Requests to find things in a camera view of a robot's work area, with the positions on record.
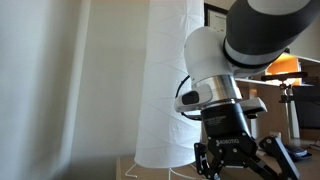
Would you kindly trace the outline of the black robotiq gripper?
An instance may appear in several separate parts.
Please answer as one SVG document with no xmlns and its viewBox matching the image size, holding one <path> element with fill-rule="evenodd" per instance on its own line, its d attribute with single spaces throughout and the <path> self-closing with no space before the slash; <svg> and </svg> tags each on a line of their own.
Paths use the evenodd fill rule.
<svg viewBox="0 0 320 180">
<path fill-rule="evenodd" d="M 273 156 L 281 172 L 277 173 L 256 156 L 257 145 L 246 124 L 241 106 L 225 104 L 201 111 L 208 148 L 194 144 L 196 169 L 208 180 L 220 180 L 220 167 L 249 167 L 264 180 L 299 180 L 300 173 L 277 136 L 268 136 L 259 147 Z M 208 161 L 207 151 L 213 155 Z"/>
</svg>

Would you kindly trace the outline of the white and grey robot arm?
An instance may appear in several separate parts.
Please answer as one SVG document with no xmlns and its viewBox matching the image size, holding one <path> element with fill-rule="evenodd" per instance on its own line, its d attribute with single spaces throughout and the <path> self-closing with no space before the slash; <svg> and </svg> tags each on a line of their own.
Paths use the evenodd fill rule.
<svg viewBox="0 0 320 180">
<path fill-rule="evenodd" d="M 208 143 L 194 145 L 199 174 L 215 180 L 223 167 L 248 167 L 264 180 L 298 180 L 279 138 L 255 143 L 249 134 L 235 79 L 264 71 L 312 23 L 319 6 L 319 0 L 236 0 L 224 34 L 208 27 L 190 34 L 184 53 L 192 90 L 175 108 L 201 112 Z"/>
</svg>

